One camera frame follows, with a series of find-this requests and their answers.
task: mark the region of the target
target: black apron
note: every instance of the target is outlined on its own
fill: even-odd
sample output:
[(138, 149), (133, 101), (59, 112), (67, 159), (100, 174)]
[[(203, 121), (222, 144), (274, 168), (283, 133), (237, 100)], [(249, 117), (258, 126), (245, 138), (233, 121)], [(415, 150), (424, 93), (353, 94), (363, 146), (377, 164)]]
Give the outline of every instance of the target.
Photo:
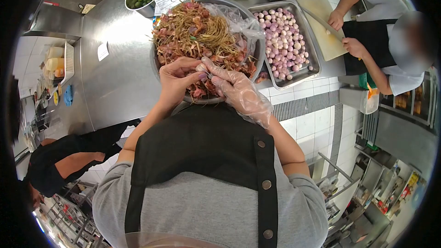
[[(363, 44), (380, 68), (396, 65), (389, 52), (388, 24), (395, 24), (397, 19), (382, 19), (373, 21), (346, 21), (343, 32), (348, 38), (355, 38)], [(343, 55), (345, 59), (346, 75), (361, 75), (367, 72), (363, 60), (352, 56), (350, 53)]]
[[(274, 139), (224, 103), (193, 105), (140, 136), (132, 168), (125, 233), (140, 230), (145, 189), (185, 171), (257, 190), (259, 248), (277, 246)], [(127, 239), (129, 247), (140, 245), (129, 241), (133, 239)]]

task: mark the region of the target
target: plastic glove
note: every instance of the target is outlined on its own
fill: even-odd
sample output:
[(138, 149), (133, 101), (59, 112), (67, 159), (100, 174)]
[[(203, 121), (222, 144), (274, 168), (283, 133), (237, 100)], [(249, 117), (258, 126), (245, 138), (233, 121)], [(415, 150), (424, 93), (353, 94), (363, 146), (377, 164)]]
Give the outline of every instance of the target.
[(234, 107), (242, 117), (249, 117), (253, 122), (267, 129), (273, 106), (257, 91), (250, 79), (241, 72), (221, 69), (207, 57), (203, 57), (202, 62), (214, 75), (211, 82), (219, 96)]

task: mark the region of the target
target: countertop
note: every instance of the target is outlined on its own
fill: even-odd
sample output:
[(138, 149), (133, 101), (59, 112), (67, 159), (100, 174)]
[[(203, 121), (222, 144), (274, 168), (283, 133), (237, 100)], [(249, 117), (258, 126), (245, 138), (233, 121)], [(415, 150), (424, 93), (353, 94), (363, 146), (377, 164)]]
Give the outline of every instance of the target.
[[(250, 7), (268, 0), (238, 2)], [(124, 0), (103, 0), (84, 16), (82, 37), (74, 45), (75, 75), (68, 81), (74, 87), (74, 102), (71, 107), (63, 102), (50, 106), (69, 129), (66, 132), (98, 130), (144, 117), (152, 109), (161, 92), (152, 68), (152, 23), (126, 9)], [(109, 55), (98, 61), (97, 48), (105, 42)], [(314, 80), (345, 74), (343, 57), (325, 62), (320, 49), (317, 54), (322, 70)], [(269, 87), (268, 80), (257, 85), (259, 90)]]

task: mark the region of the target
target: kitchen knife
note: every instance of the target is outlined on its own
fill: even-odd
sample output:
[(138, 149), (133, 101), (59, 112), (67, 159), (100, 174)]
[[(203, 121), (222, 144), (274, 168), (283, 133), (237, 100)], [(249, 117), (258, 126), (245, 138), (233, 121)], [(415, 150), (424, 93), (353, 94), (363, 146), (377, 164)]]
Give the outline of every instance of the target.
[(323, 27), (326, 28), (326, 30), (330, 31), (331, 34), (333, 34), (334, 36), (336, 36), (340, 41), (345, 37), (344, 35), (341, 35), (339, 32), (337, 32), (334, 28), (331, 27), (331, 25), (329, 25), (326, 21), (324, 21), (323, 19), (319, 18), (317, 15), (315, 15), (314, 13), (312, 13), (310, 10), (300, 7), (305, 13), (309, 14), (310, 16), (312, 16), (313, 19), (317, 20), (318, 23), (320, 23), (321, 25), (323, 25)]

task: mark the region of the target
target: metal tray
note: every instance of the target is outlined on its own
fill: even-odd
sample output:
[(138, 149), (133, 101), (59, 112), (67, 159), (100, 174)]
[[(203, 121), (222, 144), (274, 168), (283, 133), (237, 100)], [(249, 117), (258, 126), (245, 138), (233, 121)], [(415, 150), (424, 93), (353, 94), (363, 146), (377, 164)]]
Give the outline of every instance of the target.
[(303, 65), (299, 72), (291, 72), (292, 80), (279, 80), (273, 77), (273, 73), (271, 72), (271, 65), (268, 63), (268, 58), (265, 57), (265, 63), (268, 68), (269, 76), (273, 81), (273, 86), (277, 90), (284, 90), (286, 88), (290, 88), (294, 85), (298, 85), (305, 80), (310, 80), (312, 78), (317, 77), (320, 74), (321, 68), (318, 62), (317, 52), (315, 50), (314, 44), (317, 44), (317, 40), (315, 38), (314, 33), (312, 32), (311, 27), (309, 26), (308, 21), (300, 9), (300, 7), (289, 1), (278, 1), (272, 3), (265, 3), (256, 5), (248, 8), (251, 13), (262, 12), (264, 10), (268, 11), (270, 9), (277, 8), (285, 8), (294, 14), (294, 18), (296, 20), (296, 24), (299, 26), (300, 34), (303, 35), (303, 40), (305, 41), (306, 52), (309, 53), (309, 61), (313, 67), (313, 70), (308, 70), (306, 65)]

